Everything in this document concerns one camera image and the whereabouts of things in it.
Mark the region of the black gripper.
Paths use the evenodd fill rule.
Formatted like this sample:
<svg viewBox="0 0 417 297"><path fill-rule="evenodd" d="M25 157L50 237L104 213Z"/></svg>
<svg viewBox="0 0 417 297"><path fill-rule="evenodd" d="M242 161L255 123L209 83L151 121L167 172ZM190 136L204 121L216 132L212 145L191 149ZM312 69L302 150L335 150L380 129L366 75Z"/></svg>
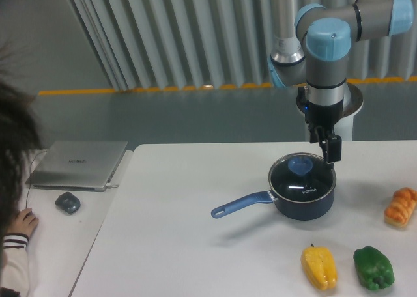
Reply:
<svg viewBox="0 0 417 297"><path fill-rule="evenodd" d="M329 106L314 104L307 99L308 88L298 87L296 105L304 115L309 131L309 142L322 144L325 133L334 133L334 126L343 114L343 100ZM326 137L326 162L328 164L341 160L341 137L329 134Z"/></svg>

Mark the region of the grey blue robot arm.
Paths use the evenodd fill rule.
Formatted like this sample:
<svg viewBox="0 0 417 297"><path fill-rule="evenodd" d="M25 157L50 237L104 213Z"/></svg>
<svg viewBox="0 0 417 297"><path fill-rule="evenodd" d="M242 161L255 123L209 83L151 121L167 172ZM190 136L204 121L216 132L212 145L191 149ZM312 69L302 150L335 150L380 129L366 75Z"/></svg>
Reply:
<svg viewBox="0 0 417 297"><path fill-rule="evenodd" d="M309 142L325 163L341 160L342 137L334 126L351 102L348 60L356 42L406 33L414 21L412 0L348 0L343 7L271 0L275 44L268 66L275 87L298 85Z"/></svg>

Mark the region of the person's hand on mouse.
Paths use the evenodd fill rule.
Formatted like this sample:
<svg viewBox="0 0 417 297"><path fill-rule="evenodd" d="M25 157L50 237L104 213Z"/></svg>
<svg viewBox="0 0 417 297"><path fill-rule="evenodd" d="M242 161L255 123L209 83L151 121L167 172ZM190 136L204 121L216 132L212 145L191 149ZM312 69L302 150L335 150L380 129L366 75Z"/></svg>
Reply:
<svg viewBox="0 0 417 297"><path fill-rule="evenodd" d="M28 238L31 237L32 233L38 226L39 219L35 216L31 208L26 208L19 212L16 216L9 231L11 233L23 234Z"/></svg>

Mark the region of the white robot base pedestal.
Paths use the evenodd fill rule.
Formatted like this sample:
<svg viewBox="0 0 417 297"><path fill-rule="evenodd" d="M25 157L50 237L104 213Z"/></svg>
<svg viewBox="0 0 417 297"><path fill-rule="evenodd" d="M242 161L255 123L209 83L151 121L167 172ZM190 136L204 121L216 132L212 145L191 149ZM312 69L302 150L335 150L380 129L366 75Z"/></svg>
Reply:
<svg viewBox="0 0 417 297"><path fill-rule="evenodd" d="M307 86L299 86L296 105L305 119L305 91ZM344 91L343 100L343 115L342 118L335 124L335 134L339 135L343 141L352 141L354 117L361 110L364 103L363 95L360 89L352 83L347 83Z"/></svg>

